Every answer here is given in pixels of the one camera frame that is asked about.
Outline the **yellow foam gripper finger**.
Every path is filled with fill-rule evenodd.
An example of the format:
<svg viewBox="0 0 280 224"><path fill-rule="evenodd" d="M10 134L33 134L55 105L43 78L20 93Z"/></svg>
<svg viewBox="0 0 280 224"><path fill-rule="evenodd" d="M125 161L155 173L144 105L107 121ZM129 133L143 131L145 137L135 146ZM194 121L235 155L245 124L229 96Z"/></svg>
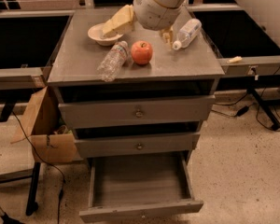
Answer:
<svg viewBox="0 0 280 224"><path fill-rule="evenodd" d="M171 49L173 44L173 27L162 29L159 31L159 35L164 42L166 48Z"/></svg>
<svg viewBox="0 0 280 224"><path fill-rule="evenodd" d="M102 28L103 36L113 37L115 35L127 34L133 30L133 22L133 5L126 5L105 22Z"/></svg>

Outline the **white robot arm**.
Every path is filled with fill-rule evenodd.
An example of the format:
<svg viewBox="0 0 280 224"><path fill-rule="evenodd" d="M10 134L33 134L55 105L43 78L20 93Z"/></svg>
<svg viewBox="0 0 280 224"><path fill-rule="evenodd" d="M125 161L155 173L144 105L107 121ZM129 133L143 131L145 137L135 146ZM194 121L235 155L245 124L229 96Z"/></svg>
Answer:
<svg viewBox="0 0 280 224"><path fill-rule="evenodd" d="M126 34L138 21L148 30L160 31L174 24L185 0L133 0L103 26L106 37ZM235 0L280 47L280 0Z"/></svg>

